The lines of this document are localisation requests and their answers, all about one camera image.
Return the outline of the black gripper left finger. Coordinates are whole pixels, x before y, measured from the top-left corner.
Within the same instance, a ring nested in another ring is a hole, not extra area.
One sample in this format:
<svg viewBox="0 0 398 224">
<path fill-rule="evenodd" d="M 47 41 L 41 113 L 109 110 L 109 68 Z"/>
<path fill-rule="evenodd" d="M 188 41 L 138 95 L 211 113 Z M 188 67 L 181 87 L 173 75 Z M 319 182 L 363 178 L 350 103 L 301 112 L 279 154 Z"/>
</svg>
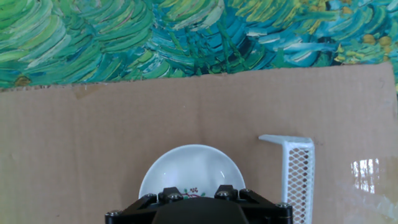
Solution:
<svg viewBox="0 0 398 224">
<path fill-rule="evenodd" d="M 124 210 L 113 210 L 104 216 L 105 224 L 151 224 L 164 205 L 183 200 L 176 187 L 164 188 L 158 194 L 145 194 Z"/>
</svg>

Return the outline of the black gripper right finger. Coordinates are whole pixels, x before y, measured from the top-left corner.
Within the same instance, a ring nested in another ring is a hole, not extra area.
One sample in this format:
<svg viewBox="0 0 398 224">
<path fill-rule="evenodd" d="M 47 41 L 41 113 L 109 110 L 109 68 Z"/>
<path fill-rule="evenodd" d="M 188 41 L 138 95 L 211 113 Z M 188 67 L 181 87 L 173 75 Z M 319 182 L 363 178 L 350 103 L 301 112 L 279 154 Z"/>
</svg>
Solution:
<svg viewBox="0 0 398 224">
<path fill-rule="evenodd" d="M 226 219 L 232 223 L 292 224 L 292 206 L 287 202 L 273 203 L 250 189 L 235 189 L 221 185 L 214 199 L 224 201 Z"/>
</svg>

